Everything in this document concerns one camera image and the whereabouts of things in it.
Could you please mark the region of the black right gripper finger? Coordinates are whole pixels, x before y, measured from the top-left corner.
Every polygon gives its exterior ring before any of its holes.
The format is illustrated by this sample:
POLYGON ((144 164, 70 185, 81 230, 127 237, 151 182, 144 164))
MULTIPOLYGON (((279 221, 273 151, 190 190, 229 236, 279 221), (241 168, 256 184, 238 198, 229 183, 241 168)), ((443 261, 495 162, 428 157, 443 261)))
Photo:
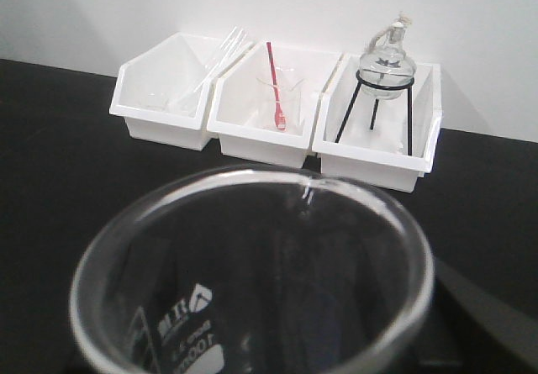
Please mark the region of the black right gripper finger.
POLYGON ((435 295, 415 340, 418 373, 536 373, 537 321, 435 260, 435 295))

